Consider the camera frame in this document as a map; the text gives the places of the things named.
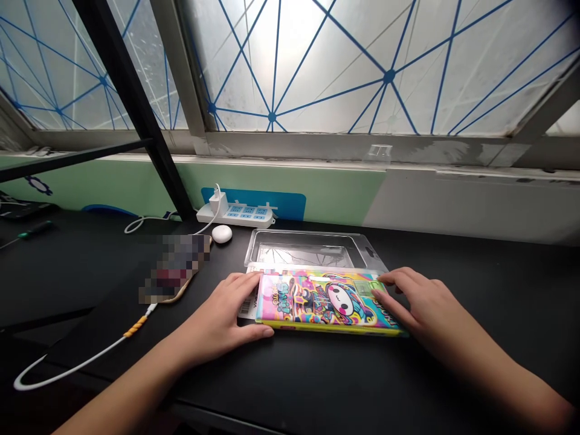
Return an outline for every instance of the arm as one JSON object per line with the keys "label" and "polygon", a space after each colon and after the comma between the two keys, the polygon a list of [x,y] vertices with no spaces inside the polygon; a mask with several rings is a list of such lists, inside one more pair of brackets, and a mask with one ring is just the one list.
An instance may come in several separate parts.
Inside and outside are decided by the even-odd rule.
{"label": "arm", "polygon": [[574,408],[553,388],[517,364],[461,306],[439,280],[410,268],[380,276],[404,293],[408,311],[388,293],[373,290],[381,304],[449,369],[466,377],[528,426],[565,430]]}
{"label": "arm", "polygon": [[55,434],[132,433],[188,369],[274,335],[266,325],[237,326],[237,312],[259,280],[259,272],[230,274],[189,319]]}

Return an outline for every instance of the wire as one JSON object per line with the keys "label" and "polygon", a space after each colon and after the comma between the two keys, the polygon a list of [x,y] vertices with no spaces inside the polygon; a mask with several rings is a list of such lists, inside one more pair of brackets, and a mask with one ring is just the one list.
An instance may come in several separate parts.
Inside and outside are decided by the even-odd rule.
{"label": "wire", "polygon": [[147,219],[158,219],[160,221],[168,221],[175,213],[177,213],[177,211],[172,211],[171,213],[169,213],[167,215],[167,217],[153,217],[153,216],[140,216],[139,219],[137,219],[136,221],[131,222],[129,225],[127,225],[125,227],[125,229],[123,230],[123,232],[125,234],[131,234],[134,233],[135,231],[137,231],[139,228],[141,228],[143,222],[145,222]]}
{"label": "wire", "polygon": [[[218,184],[218,183],[216,183],[216,188],[215,188],[214,190],[216,190],[216,189],[217,189],[217,209],[219,210],[219,207],[220,207],[220,205],[221,205],[221,203],[222,203],[222,191],[220,190],[220,188],[219,188],[219,184]],[[167,217],[153,217],[153,216],[146,216],[146,217],[145,217],[145,216],[140,216],[140,217],[139,217],[139,219],[137,219],[136,221],[133,221],[133,222],[131,222],[129,225],[127,225],[127,226],[125,227],[125,229],[123,230],[123,232],[124,232],[125,234],[131,234],[131,233],[134,233],[134,232],[135,232],[135,231],[137,231],[139,228],[141,228],[141,226],[142,226],[143,222],[144,222],[144,221],[146,221],[147,219],[158,219],[158,220],[160,220],[160,221],[167,221],[167,220],[169,220],[169,219],[171,218],[171,216],[173,216],[175,213],[177,213],[177,211],[172,211],[171,213],[169,213],[169,215],[168,215]],[[197,233],[193,233],[193,234],[189,234],[189,235],[190,235],[190,236],[197,236],[199,233],[201,233],[201,232],[203,232],[203,231],[207,230],[207,228],[208,228],[208,227],[209,227],[211,224],[213,224],[213,221],[215,221],[215,220],[216,220],[216,217],[217,217],[217,216],[218,216],[217,214],[216,214],[216,215],[214,215],[214,216],[213,216],[213,219],[212,219],[212,220],[210,220],[210,222],[209,222],[209,223],[208,223],[206,226],[204,226],[204,227],[203,227],[201,230],[199,230]]]}
{"label": "wire", "polygon": [[[216,188],[217,188],[217,210],[219,211],[219,207],[222,205],[222,191],[219,188],[219,184],[216,183]],[[208,224],[206,226],[204,226],[201,230],[199,230],[197,233],[193,233],[193,234],[189,234],[190,236],[197,236],[199,233],[207,230],[207,228],[213,224],[213,221],[216,220],[216,217],[218,216],[218,214],[214,214],[213,218],[208,222]]]}
{"label": "wire", "polygon": [[1,201],[0,202],[0,208],[2,208],[2,204],[29,205],[29,204],[21,204],[20,202],[5,202],[5,201]]}
{"label": "wire", "polygon": [[59,375],[57,375],[57,376],[55,376],[53,378],[47,379],[46,381],[42,381],[42,382],[38,382],[37,384],[30,384],[30,385],[23,384],[22,383],[22,378],[30,370],[32,370],[34,367],[36,367],[37,364],[39,364],[40,362],[42,362],[47,357],[47,354],[43,355],[41,358],[37,359],[35,362],[33,362],[32,364],[30,364],[26,369],[24,369],[24,371],[20,375],[18,375],[18,377],[14,380],[14,384],[13,384],[14,389],[15,390],[18,390],[18,391],[35,390],[37,388],[44,387],[45,385],[52,384],[54,381],[58,381],[59,379],[62,379],[64,377],[70,375],[71,373],[74,373],[77,370],[82,369],[84,366],[86,366],[87,364],[92,363],[98,357],[103,356],[104,354],[106,354],[108,351],[110,351],[111,349],[113,349],[113,347],[115,347],[116,345],[118,345],[122,341],[124,341],[127,338],[131,337],[141,327],[141,325],[143,325],[143,323],[145,322],[145,320],[147,320],[147,318],[153,312],[153,310],[155,309],[155,307],[157,307],[157,304],[151,304],[151,305],[149,305],[149,308],[147,308],[147,311],[146,311],[145,315],[143,317],[141,317],[139,319],[139,321],[137,323],[135,323],[131,329],[129,329],[127,332],[125,332],[125,334],[123,334],[123,336],[121,338],[119,338],[119,340],[117,340],[116,342],[114,342],[113,344],[111,344],[106,349],[101,350],[101,352],[99,352],[98,354],[96,354],[92,358],[87,359],[85,362],[82,362],[81,364],[77,365],[76,367],[73,367],[70,370],[67,370],[64,373],[61,373],[61,374],[59,374]]}

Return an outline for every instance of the green wall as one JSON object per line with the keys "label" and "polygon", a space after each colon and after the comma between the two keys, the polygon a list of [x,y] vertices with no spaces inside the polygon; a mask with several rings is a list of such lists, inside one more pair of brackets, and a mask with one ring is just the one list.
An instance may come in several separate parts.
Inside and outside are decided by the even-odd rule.
{"label": "green wall", "polygon": [[[31,157],[0,155],[0,167],[29,162]],[[196,208],[203,204],[202,187],[219,183],[223,189],[301,193],[306,196],[304,220],[362,225],[384,172],[313,169],[224,163],[176,163]],[[98,159],[37,177],[51,196],[37,191],[25,179],[0,184],[14,198],[53,202],[68,210],[105,204],[138,215],[164,216],[174,210],[150,161]]]}

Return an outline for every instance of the desk surface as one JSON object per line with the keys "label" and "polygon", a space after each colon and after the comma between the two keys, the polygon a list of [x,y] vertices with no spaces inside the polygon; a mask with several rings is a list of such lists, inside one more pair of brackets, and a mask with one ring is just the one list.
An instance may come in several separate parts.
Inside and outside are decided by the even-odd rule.
{"label": "desk surface", "polygon": [[144,235],[179,226],[148,220],[139,233],[127,235],[123,230],[135,217],[59,210],[24,223],[0,220],[0,245],[47,219],[54,228],[0,250],[0,328],[40,326],[97,306],[146,258]]}
{"label": "desk surface", "polygon": [[[178,232],[197,228],[182,224]],[[443,280],[508,354],[565,396],[571,393],[580,366],[579,250],[305,222],[278,221],[275,228],[365,234],[388,268],[410,266]],[[139,333],[82,373],[113,381],[177,328],[228,273],[245,271],[251,229],[234,227],[233,233],[230,243],[212,248],[209,263],[179,303],[160,306]],[[127,271],[132,264],[127,262]],[[73,367],[115,341],[144,311],[137,288],[145,274],[140,266],[127,273],[50,350],[47,366]],[[490,433],[505,424],[412,338],[277,331],[273,339],[193,369],[173,394],[179,406],[213,418],[300,434]]]}

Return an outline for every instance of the left hand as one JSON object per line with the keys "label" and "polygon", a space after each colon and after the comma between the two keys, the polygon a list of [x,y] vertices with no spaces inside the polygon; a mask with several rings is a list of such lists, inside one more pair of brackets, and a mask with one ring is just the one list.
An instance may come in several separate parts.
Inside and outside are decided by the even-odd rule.
{"label": "left hand", "polygon": [[191,317],[163,341],[165,349],[177,353],[175,357],[184,370],[250,341],[274,335],[274,330],[267,325],[237,325],[237,313],[261,276],[261,272],[230,274]]}

